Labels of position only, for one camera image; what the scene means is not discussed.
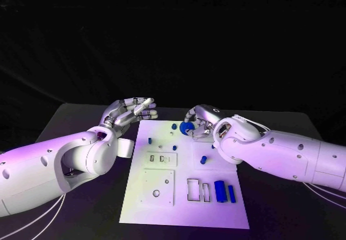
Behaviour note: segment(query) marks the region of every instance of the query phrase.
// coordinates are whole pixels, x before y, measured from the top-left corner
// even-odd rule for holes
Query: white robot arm
[[[19,147],[0,155],[0,217],[20,213],[105,174],[115,157],[130,158],[130,123],[156,119],[153,98],[117,100],[88,131]],[[71,168],[63,174],[62,165]]]
[[[345,146],[270,130],[239,115],[225,117],[219,109],[209,105],[197,105],[187,112],[185,123],[193,115],[199,127],[186,129],[186,134],[193,138],[205,138],[212,134],[213,146],[229,163],[245,161],[255,169],[284,179],[346,192]]]

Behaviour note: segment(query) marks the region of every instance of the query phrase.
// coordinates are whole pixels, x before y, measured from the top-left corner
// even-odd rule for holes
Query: black curtain
[[[1,6],[4,129],[39,133],[62,103],[153,97],[161,107],[303,112],[342,139],[345,1]]]

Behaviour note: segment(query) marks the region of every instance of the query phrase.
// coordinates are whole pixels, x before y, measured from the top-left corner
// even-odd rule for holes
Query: blue object
[[[215,184],[215,193],[216,193],[218,203],[225,203],[228,201],[225,182],[215,181],[213,184]]]
[[[182,134],[187,136],[186,130],[187,129],[195,130],[193,123],[190,121],[189,122],[182,121],[179,129],[180,129]]]
[[[234,186],[228,186],[228,191],[229,191],[229,197],[231,197],[231,203],[236,202],[236,196],[235,196],[235,191],[234,191]]]
[[[205,164],[205,163],[206,163],[206,161],[208,161],[208,157],[206,157],[206,156],[203,156],[203,157],[202,157],[202,159],[200,159],[200,163],[202,163],[202,164]]]

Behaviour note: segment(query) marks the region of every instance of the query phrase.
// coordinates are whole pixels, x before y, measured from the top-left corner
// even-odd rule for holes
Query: dark table surface
[[[97,126],[105,108],[102,105],[63,104],[37,142]],[[187,110],[157,107],[157,120],[183,120]],[[225,110],[225,113],[229,117],[239,114],[272,130],[321,139],[303,113],[241,110]],[[138,125],[131,125],[123,138],[136,141]],[[66,194],[61,212],[39,240],[346,239],[346,209],[321,199],[300,182],[255,170],[245,162],[238,165],[238,178],[249,230],[120,223],[130,167],[131,159],[118,157],[110,172]],[[0,237],[26,225],[55,201],[0,218]],[[55,211],[7,239],[32,239],[53,215]]]

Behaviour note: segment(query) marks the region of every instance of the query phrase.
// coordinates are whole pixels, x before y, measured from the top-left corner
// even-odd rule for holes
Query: robotic hand
[[[143,97],[117,100],[88,131],[0,154],[0,217],[37,207],[105,174],[117,156],[131,157],[134,141],[120,136],[130,123],[157,118],[153,102]]]
[[[270,130],[239,115],[223,117],[209,105],[195,106],[196,129],[185,133],[193,138],[213,137],[213,146],[232,164],[245,161],[255,169],[298,182],[327,186],[346,192],[346,147],[310,137]]]

